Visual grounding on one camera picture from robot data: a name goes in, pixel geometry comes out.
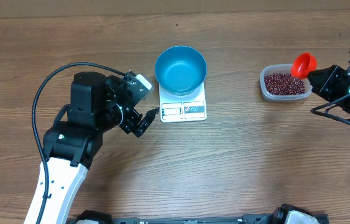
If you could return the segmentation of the red scoop with blue handle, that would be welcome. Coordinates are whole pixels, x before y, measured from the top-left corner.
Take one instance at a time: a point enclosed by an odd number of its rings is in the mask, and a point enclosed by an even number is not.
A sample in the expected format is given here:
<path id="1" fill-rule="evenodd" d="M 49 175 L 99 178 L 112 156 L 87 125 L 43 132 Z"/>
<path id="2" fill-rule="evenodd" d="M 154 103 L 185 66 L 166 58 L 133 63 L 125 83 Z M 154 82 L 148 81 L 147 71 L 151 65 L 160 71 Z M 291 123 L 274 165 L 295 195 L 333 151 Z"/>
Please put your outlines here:
<path id="1" fill-rule="evenodd" d="M 316 70 L 316 58 L 309 52 L 300 54 L 292 63 L 291 75 L 295 78 L 306 79 L 308 74 Z"/>

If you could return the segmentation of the red beans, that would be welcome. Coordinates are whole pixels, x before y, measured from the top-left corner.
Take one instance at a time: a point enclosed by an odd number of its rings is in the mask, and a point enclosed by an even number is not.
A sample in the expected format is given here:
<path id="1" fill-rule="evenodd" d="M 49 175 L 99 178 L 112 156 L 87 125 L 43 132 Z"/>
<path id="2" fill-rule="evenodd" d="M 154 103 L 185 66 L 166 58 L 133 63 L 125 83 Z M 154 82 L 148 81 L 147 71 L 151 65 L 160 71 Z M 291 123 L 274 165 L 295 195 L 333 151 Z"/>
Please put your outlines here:
<path id="1" fill-rule="evenodd" d="M 290 73 L 270 73 L 264 77 L 267 91 L 272 95 L 300 95 L 306 93 L 301 79 Z"/>

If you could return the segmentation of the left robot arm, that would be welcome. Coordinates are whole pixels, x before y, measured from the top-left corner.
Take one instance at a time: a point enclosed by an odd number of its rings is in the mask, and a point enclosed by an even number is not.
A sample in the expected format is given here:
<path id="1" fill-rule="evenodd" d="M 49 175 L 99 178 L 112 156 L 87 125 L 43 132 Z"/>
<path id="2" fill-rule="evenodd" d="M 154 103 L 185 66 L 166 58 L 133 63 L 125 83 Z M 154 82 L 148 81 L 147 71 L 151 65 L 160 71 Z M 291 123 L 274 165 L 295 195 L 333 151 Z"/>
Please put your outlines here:
<path id="1" fill-rule="evenodd" d="M 145 76 L 133 72 L 123 77 L 75 74 L 70 104 L 44 134 L 39 184 L 26 223 L 67 222 L 75 195 L 103 145 L 103 134 L 118 126 L 140 137 L 155 119 L 158 108 L 146 114 L 134 108 L 153 88 Z"/>

